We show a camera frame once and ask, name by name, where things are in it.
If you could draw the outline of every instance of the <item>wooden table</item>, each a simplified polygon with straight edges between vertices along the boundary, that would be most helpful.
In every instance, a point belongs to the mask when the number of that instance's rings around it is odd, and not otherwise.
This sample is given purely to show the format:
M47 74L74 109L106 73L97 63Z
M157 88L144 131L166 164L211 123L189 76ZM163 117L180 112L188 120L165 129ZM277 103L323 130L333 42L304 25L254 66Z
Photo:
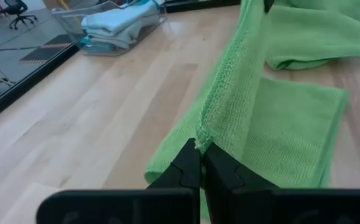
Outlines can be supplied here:
M139 189L236 28L239 7L171 14L120 57L76 54L0 114L0 223L32 223L62 189ZM266 74L346 88L333 187L360 188L360 58Z

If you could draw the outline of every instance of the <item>folded green towel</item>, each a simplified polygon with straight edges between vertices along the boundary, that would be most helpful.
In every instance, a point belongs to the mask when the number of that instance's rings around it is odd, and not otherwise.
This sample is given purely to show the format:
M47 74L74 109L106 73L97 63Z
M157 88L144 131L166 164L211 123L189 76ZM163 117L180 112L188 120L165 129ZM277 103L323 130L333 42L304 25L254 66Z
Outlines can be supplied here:
M244 0L238 28L194 104L149 161L152 183L189 138L201 152L215 142L280 187L323 187L348 94L261 77L270 37L262 0ZM201 216L208 218L205 196Z
M278 0L267 63L299 70L360 56L360 0Z

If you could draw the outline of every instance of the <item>folded light blue towel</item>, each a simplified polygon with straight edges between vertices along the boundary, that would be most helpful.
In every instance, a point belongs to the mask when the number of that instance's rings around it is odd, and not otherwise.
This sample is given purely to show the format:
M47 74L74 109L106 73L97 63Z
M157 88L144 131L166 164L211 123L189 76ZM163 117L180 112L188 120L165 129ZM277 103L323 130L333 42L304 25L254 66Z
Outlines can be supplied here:
M150 26L158 22L159 16L155 14L152 16L140 18L138 21L135 21L135 23L118 32L113 37L105 37L103 35L98 35L95 31L90 33L90 30L88 30L88 37L90 38L91 42L104 42L108 44L113 44L120 48L128 49L130 48L131 44L137 42L139 32L143 27Z
M158 13L159 7L157 7L156 2L150 0L143 5L134 5L125 9L112 9L85 16L81 26L88 34L114 37L142 17L157 15Z

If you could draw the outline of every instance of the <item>towel fold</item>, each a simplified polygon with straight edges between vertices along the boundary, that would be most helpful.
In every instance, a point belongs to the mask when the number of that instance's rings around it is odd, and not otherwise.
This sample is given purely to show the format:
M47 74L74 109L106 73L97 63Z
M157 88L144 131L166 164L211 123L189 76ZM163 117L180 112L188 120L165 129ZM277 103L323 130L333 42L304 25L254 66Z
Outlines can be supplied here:
M131 44L137 42L139 33L143 27L159 23L159 15L151 15L140 18L113 37L106 37L100 29L87 29L88 37L92 42L104 42L117 47L129 49Z
M114 37L118 32L135 23L142 17L157 15L159 7L153 0L142 5L133 5L125 9L112 9L85 16L81 26L87 33L93 34L98 30L97 35Z
M83 18L82 28L91 43L107 43L129 49L143 27L159 23L159 5L144 0L125 9L112 9Z
M274 70L360 56L360 0L277 0L270 13L266 60Z
M261 0L242 0L238 28L194 104L145 170L152 183L189 138L216 143L279 187L323 187L347 91L261 77L270 34ZM201 194L201 216L208 218Z

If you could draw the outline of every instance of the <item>clear plastic bin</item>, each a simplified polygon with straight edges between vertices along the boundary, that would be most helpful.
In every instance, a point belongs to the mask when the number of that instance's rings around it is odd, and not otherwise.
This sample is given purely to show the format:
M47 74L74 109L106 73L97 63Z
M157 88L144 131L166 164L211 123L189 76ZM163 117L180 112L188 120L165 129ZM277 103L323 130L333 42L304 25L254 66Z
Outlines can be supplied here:
M55 8L52 13L87 55L121 55L166 19L164 4L153 0L107 0L82 7Z

